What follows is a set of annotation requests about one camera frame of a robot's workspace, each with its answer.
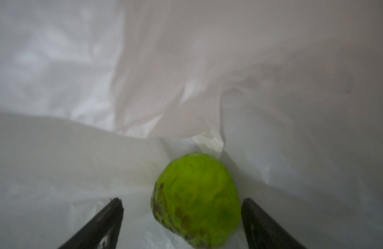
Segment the bright green custard apple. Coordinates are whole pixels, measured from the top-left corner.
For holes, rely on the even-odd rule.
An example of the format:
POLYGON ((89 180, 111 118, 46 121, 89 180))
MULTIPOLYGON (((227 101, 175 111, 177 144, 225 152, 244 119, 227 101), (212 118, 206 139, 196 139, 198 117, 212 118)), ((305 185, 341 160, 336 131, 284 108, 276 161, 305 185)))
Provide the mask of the bright green custard apple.
POLYGON ((217 249, 241 220, 231 173, 217 158, 195 151, 170 161, 155 181, 154 219, 194 249, 217 249))

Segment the white plastic bag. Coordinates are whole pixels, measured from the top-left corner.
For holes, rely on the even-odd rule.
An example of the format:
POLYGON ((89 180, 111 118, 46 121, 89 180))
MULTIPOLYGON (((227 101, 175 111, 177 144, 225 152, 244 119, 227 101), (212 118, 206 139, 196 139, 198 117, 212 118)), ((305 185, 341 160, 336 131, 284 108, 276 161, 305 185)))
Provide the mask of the white plastic bag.
POLYGON ((383 1, 0 1, 0 249, 57 249, 111 199, 119 249, 200 150, 309 249, 383 249, 383 1))

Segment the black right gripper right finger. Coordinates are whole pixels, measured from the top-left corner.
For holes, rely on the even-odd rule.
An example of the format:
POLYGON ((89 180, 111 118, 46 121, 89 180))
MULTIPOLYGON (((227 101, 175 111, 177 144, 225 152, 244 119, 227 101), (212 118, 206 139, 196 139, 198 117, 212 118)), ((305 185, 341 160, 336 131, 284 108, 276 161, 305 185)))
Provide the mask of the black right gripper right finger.
POLYGON ((241 217, 250 249, 306 249, 251 198, 243 200, 241 217))

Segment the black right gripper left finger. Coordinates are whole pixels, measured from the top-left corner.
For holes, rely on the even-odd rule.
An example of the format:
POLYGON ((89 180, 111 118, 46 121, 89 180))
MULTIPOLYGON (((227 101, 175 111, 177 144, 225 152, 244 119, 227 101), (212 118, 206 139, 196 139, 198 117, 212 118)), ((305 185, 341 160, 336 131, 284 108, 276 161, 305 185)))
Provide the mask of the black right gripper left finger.
POLYGON ((124 208, 121 199, 112 199, 60 249, 115 249, 122 226, 124 208))

